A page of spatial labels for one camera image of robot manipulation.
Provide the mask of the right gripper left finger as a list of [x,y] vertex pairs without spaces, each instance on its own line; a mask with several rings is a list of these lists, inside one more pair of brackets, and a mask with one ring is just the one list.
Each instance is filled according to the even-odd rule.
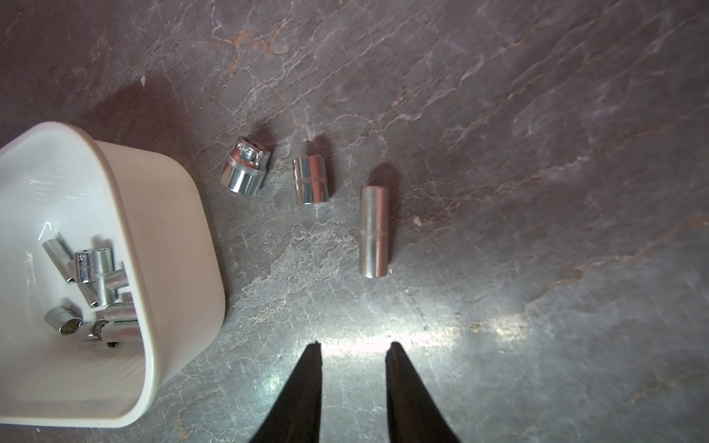
[[310,343],[251,442],[319,442],[321,344]]

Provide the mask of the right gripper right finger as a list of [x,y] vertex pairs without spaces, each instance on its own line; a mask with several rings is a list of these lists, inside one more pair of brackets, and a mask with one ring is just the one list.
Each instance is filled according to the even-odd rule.
[[390,441],[459,442],[398,341],[391,344],[385,365]]

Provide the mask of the long chrome deep socket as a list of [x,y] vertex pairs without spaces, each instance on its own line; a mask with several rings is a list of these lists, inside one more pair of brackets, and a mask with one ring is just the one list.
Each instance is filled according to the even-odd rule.
[[389,188],[364,186],[360,192],[360,273],[368,279],[384,277],[389,264]]

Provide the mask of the short chrome socket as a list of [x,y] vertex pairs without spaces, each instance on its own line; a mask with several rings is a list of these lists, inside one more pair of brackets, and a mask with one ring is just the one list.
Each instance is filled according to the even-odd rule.
[[325,203],[330,199],[325,159],[321,155],[295,158],[293,167],[298,205]]

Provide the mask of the white plastic storage box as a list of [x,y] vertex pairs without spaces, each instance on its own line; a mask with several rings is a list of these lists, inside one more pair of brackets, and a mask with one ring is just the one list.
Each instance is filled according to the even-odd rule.
[[[142,338],[115,347],[64,336],[45,315],[96,312],[45,242],[105,247],[125,271]],[[175,160],[45,122],[1,151],[1,420],[117,428],[204,351],[225,318],[225,288],[199,191]]]

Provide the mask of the stepped chrome socket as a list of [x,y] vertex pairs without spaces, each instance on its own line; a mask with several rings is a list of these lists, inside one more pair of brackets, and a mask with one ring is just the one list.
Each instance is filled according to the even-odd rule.
[[253,197],[264,182],[270,158],[264,146],[240,138],[226,157],[220,183],[236,194]]

